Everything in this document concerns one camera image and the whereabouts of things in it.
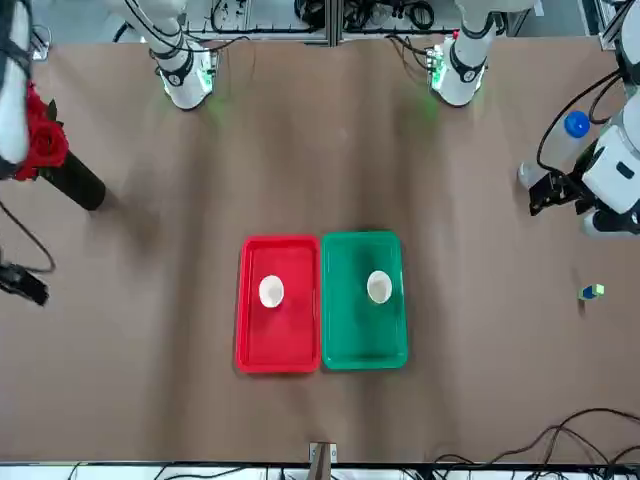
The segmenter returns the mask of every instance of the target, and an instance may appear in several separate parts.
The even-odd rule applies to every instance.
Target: white paper cup
[[[391,298],[391,279],[381,270],[376,270],[367,279],[367,293],[369,298],[378,304],[383,304]]]
[[[284,298],[284,285],[275,275],[264,277],[258,288],[260,302],[267,308],[276,308]]]

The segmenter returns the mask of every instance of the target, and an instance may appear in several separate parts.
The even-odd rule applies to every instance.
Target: table surface
[[[583,236],[570,206],[532,219],[515,186],[555,113],[615,67],[597,39],[496,41],[464,109],[385,41],[239,42],[221,67],[190,113],[141,45],[66,46],[36,69],[114,198],[89,215],[46,182],[2,184],[58,262],[45,309],[1,297],[2,460],[303,462],[312,441],[343,462],[488,460],[581,408],[640,411],[637,240]],[[6,258],[44,262],[0,223]],[[403,243],[406,367],[239,373],[244,239],[359,229]],[[581,310],[594,282],[606,295]],[[610,416],[572,425],[605,453],[638,443]],[[565,439],[554,460],[587,458]]]

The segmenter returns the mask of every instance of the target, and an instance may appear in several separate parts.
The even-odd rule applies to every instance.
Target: white robot
[[[492,12],[517,12],[534,0],[455,0],[462,13],[457,38],[428,51],[431,88],[444,102],[461,107],[480,88],[495,25]],[[630,0],[616,41],[621,76],[640,85],[640,0]],[[585,214],[583,230],[591,236],[640,233],[640,91],[614,115],[578,158],[569,174],[551,168],[529,188],[530,210],[575,202]]]
[[[585,214],[583,231],[597,237],[640,234],[640,1],[626,7],[616,58],[620,76],[635,93],[570,173],[546,168],[549,172],[529,188],[532,215],[574,202],[576,213]]]
[[[432,89],[449,105],[468,104],[480,88],[489,48],[496,36],[494,13],[520,12],[536,0],[455,0],[462,14],[457,38],[431,50]]]
[[[182,110],[192,110],[213,91],[217,54],[185,35],[178,16],[187,0],[105,0],[145,39],[158,63],[165,91]]]
[[[177,18],[187,0],[105,1],[146,39],[174,104],[183,110],[200,105],[213,90],[217,56],[182,32]],[[480,86],[495,35],[492,14],[529,8],[534,0],[456,3],[462,12],[460,34],[437,46],[429,60],[433,89],[445,102],[463,106]],[[624,80],[640,85],[640,0],[631,0],[626,12],[618,59]],[[11,178],[29,148],[25,99],[31,24],[30,0],[0,1],[0,179]],[[536,212],[575,201],[578,213],[588,212],[583,222],[588,234],[639,234],[640,93],[612,117],[571,173],[549,169],[529,195]],[[24,296],[23,287],[35,279],[18,267],[0,258],[0,289]]]

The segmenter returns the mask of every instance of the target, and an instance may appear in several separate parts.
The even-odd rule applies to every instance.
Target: metal bracket
[[[338,462],[338,447],[335,443],[312,443],[309,445],[309,474],[307,480],[331,480],[331,464]]]
[[[316,451],[319,445],[326,445],[329,447],[329,453],[331,454],[331,463],[338,463],[338,446],[335,443],[310,443],[309,444],[309,462],[313,463],[316,457]]]

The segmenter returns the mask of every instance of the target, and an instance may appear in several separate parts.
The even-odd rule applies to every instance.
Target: red flower
[[[36,177],[38,168],[62,166],[69,152],[69,142],[60,125],[35,116],[30,116],[28,120],[29,153],[14,175],[20,181]]]
[[[35,118],[47,117],[47,105],[40,99],[35,91],[33,83],[27,87],[27,116]]]

